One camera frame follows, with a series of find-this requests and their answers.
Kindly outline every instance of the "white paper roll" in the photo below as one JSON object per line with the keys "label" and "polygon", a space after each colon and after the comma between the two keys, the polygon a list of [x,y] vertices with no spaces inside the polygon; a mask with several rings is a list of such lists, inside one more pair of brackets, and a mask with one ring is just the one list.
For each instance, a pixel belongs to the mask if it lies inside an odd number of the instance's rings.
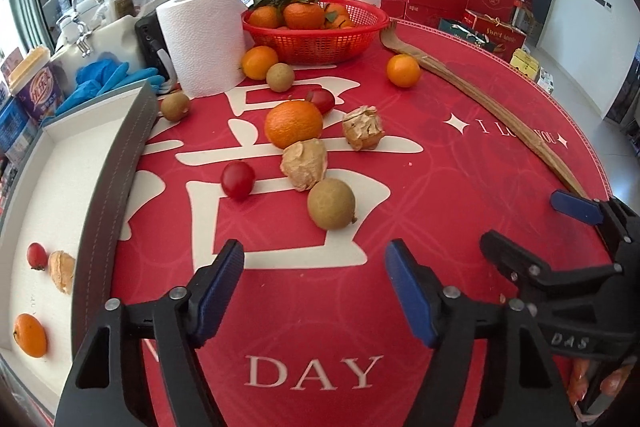
{"label": "white paper roll", "polygon": [[211,96],[236,87],[245,44],[240,0],[171,0],[158,20],[183,91]]}

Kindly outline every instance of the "cherry tomato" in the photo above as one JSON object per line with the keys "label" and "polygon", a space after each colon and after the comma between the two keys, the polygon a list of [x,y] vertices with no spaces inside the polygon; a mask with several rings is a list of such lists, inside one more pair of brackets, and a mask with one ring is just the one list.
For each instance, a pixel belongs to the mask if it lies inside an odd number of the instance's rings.
{"label": "cherry tomato", "polygon": [[46,270],[49,256],[40,243],[31,243],[27,248],[27,263],[34,270]]}
{"label": "cherry tomato", "polygon": [[313,89],[305,100],[315,105],[321,114],[327,114],[335,107],[334,94],[328,89]]}
{"label": "cherry tomato", "polygon": [[255,171],[251,165],[236,161],[229,163],[222,171],[222,190],[232,200],[244,200],[254,188]]}

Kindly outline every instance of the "wooden stick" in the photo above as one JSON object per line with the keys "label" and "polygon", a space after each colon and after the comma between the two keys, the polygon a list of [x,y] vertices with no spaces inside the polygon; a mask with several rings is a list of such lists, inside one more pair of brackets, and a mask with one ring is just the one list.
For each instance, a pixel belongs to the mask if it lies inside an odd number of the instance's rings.
{"label": "wooden stick", "polygon": [[457,76],[453,71],[449,70],[442,62],[431,55],[426,54],[419,48],[402,42],[394,32],[394,28],[386,28],[380,32],[380,40],[386,48],[401,54],[411,55],[415,58],[420,66],[437,74],[440,78],[446,80],[449,84],[457,87],[468,97],[478,102],[482,107],[489,111],[495,118],[505,124],[513,133],[531,151],[533,151],[558,177],[570,192],[577,196],[588,198],[584,188],[576,179],[571,169],[562,161],[562,158],[553,152],[546,142],[534,133],[520,118],[515,116],[511,111],[500,103],[492,99],[487,93],[482,92],[473,84],[467,82],[463,78]]}

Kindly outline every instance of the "floor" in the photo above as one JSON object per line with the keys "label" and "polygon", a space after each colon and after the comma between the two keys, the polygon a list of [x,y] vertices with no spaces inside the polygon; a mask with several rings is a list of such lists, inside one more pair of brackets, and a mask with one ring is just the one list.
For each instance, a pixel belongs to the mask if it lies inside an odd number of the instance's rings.
{"label": "floor", "polygon": [[555,63],[530,46],[531,54],[554,76],[553,97],[580,126],[598,154],[613,194],[640,214],[640,162],[617,124],[602,120],[591,103]]}

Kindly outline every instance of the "tray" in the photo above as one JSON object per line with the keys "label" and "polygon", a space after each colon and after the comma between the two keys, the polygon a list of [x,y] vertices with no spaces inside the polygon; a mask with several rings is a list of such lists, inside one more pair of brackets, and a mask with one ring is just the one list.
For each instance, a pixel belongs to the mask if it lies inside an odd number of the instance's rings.
{"label": "tray", "polygon": [[[48,412],[55,412],[73,356],[109,298],[127,196],[157,113],[156,97],[142,81],[43,126],[0,219],[0,357]],[[56,289],[47,271],[30,269],[26,249],[34,242],[76,258],[71,296]],[[41,359],[13,340],[21,313],[47,331],[49,350]]]}

